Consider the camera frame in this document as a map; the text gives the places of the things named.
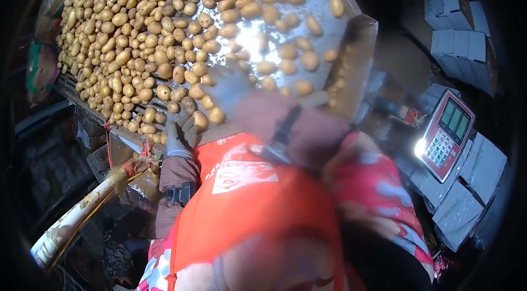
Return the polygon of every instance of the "red string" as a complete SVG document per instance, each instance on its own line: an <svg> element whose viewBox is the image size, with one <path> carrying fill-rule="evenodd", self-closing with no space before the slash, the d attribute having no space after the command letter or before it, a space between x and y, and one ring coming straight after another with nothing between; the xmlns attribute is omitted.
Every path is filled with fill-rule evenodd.
<svg viewBox="0 0 527 291"><path fill-rule="evenodd" d="M110 155L110 125L104 124L104 130L106 131L106 151L108 152L108 163L110 164L110 170L113 169L112 155Z"/></svg>

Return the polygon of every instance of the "checkered sleeve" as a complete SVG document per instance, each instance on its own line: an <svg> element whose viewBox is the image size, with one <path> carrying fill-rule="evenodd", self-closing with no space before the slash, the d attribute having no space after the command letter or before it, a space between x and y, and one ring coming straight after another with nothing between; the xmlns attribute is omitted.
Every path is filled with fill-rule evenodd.
<svg viewBox="0 0 527 291"><path fill-rule="evenodd" d="M164 193L169 187L181 187L184 182L196 182L198 185L199 176L199 167L194 160L168 156L163 160L161 167L159 191ZM158 214L155 219L156 238L166 238L182 209L180 203L168 202L164 198L159 201Z"/></svg>

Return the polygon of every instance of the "red scale casing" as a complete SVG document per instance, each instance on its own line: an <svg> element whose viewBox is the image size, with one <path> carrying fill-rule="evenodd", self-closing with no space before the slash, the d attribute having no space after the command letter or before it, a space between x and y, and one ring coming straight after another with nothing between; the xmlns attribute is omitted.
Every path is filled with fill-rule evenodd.
<svg viewBox="0 0 527 291"><path fill-rule="evenodd" d="M474 113L450 90L445 90L425 131L425 151L419 160L444 183L458 161L474 125Z"/></svg>

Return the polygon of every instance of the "person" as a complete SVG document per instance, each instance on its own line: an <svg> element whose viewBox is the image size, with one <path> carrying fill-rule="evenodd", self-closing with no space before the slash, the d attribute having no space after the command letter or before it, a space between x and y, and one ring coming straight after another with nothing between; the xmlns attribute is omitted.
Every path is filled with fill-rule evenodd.
<svg viewBox="0 0 527 291"><path fill-rule="evenodd" d="M230 61L210 74L215 86L203 91L246 132L193 149L193 119L168 116L165 197L137 290L431 285L412 199L370 137L320 110L300 110L290 97L254 90ZM290 163L265 147L278 125L288 128L286 119ZM188 200L192 182L199 189Z"/></svg>

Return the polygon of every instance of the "white pipe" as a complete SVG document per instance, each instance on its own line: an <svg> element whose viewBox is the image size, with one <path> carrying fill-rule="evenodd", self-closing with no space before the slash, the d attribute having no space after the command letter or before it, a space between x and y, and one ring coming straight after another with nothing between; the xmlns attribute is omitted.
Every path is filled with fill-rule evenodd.
<svg viewBox="0 0 527 291"><path fill-rule="evenodd" d="M127 179L128 174L123 169L112 169L96 189L92 190L57 220L31 247L30 253L38 266L46 269L57 251L62 248L86 216L106 195L117 189L121 181Z"/></svg>

